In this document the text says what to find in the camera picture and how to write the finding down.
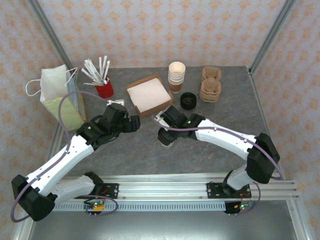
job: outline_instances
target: patterned wallpaper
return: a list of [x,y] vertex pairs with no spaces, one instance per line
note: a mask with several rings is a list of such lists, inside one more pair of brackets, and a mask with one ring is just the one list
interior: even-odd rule
[[320,236],[320,4],[298,0],[254,77],[285,175]]
[[[41,76],[41,68],[61,65],[26,0],[0,2],[0,239],[12,239],[11,180],[42,165],[51,144],[55,119],[28,97],[25,85]],[[30,84],[36,91],[39,85]]]
[[251,66],[285,0],[40,0],[75,67]]

